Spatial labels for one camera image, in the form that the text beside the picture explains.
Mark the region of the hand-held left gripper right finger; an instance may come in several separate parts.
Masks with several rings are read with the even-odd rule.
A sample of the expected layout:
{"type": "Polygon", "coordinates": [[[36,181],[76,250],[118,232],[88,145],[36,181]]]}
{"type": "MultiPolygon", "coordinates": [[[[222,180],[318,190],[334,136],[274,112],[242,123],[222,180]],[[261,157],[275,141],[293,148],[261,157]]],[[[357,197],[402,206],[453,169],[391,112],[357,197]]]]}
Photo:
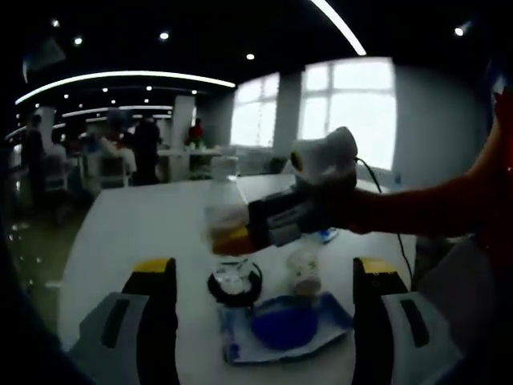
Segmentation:
{"type": "Polygon", "coordinates": [[[354,384],[440,384],[461,360],[450,324],[396,269],[353,260],[354,384]]]}

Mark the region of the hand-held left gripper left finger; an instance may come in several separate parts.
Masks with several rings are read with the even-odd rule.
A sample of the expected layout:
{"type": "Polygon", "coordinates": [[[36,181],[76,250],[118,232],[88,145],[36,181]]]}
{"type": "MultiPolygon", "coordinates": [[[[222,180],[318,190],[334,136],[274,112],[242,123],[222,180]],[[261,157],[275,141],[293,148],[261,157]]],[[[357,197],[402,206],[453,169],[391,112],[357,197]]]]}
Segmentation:
{"type": "Polygon", "coordinates": [[[95,384],[177,384],[176,261],[137,264],[80,323],[69,354],[95,384]]]}

